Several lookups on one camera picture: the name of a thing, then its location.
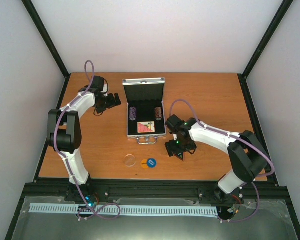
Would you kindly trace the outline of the aluminium poker case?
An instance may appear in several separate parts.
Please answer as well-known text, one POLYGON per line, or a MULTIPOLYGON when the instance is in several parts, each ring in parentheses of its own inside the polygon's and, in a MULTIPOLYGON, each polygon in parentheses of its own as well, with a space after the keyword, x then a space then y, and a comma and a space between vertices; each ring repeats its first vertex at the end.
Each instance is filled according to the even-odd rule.
POLYGON ((127 101, 127 137, 135 139, 139 145, 154 145, 158 138, 166 135, 164 77, 123 79, 122 85, 127 101), (129 108, 137 108, 137 119, 129 120, 129 108), (162 108, 162 120, 155 119, 155 108, 162 108), (155 132, 138 133, 138 122, 154 122, 155 132))

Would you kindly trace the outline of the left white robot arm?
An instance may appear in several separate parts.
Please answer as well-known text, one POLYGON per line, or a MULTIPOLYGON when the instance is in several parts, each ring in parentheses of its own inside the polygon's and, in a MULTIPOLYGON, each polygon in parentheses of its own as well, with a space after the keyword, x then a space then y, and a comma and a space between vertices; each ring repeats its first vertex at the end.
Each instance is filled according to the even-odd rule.
POLYGON ((92 83, 81 88, 77 96, 66 106, 52 109, 48 113, 47 144, 61 157, 72 184, 80 185, 76 195, 82 201, 93 198, 94 188, 88 184, 90 177, 86 170, 80 146, 82 131, 80 118, 94 109, 95 116, 101 116, 107 109, 121 105, 118 93, 109 93, 109 84, 101 76, 94 76, 92 83))

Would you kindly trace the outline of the clear round tube lid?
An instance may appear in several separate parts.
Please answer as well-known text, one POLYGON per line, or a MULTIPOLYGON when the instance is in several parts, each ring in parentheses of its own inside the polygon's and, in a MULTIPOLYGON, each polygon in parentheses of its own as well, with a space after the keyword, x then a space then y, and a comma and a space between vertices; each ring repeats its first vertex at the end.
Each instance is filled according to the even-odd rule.
POLYGON ((126 167, 133 167, 136 164, 136 157, 133 154, 127 154, 123 158, 123 163, 126 167))

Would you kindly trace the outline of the red playing card deck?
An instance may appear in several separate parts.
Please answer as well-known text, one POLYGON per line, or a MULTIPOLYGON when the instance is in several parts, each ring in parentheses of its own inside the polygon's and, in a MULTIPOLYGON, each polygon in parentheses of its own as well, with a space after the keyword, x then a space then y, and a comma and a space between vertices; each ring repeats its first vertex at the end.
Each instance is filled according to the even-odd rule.
POLYGON ((154 121, 142 121, 137 123, 137 132, 139 134, 154 133, 155 131, 154 121))

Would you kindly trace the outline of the orange round button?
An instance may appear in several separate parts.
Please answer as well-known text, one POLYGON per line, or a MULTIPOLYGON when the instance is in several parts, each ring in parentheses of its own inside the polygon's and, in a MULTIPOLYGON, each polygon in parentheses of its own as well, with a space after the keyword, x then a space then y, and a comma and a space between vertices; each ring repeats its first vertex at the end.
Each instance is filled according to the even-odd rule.
POLYGON ((147 169, 149 166, 148 166, 148 164, 147 164, 147 159, 143 159, 143 160, 141 160, 141 162, 140 162, 140 166, 143 168, 143 169, 147 169))

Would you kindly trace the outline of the blue small blind button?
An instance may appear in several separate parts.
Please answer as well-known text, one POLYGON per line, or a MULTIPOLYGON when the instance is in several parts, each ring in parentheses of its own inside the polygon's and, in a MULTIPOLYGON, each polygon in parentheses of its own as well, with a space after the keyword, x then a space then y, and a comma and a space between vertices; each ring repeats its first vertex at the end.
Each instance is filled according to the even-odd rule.
POLYGON ((157 161, 154 158, 148 158, 146 161, 146 165, 149 168, 155 168, 157 166, 157 161))

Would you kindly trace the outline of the black triangular dealer button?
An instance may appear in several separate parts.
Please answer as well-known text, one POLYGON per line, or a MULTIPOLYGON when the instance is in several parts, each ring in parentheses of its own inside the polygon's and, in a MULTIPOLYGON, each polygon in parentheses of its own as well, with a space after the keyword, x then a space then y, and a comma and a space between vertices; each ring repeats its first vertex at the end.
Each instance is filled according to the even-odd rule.
POLYGON ((184 161, 184 153, 183 152, 176 153, 176 154, 174 154, 174 156, 176 158, 178 158, 179 160, 184 161))

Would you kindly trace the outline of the brown black chip stack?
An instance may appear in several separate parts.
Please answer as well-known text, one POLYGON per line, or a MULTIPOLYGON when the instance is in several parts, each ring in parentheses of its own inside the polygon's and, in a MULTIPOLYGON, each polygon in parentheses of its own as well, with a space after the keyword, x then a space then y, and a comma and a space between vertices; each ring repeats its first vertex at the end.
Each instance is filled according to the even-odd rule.
POLYGON ((156 107, 154 109, 154 116, 156 121, 161 121, 163 118, 163 113, 162 113, 162 108, 161 107, 156 107))

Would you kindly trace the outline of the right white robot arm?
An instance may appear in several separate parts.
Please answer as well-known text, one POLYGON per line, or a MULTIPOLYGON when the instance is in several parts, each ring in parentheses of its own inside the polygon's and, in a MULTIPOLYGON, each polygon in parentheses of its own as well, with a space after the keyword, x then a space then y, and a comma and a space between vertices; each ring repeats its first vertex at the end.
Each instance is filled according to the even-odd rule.
POLYGON ((176 115, 170 116, 165 125, 173 135, 173 140, 165 143, 169 157, 184 160, 184 153, 193 155, 196 152, 196 143, 209 145, 228 155, 231 170, 213 190, 214 198, 220 203, 226 202, 242 185, 253 182, 268 165, 269 157, 251 131, 228 132, 195 118, 183 121, 176 115))

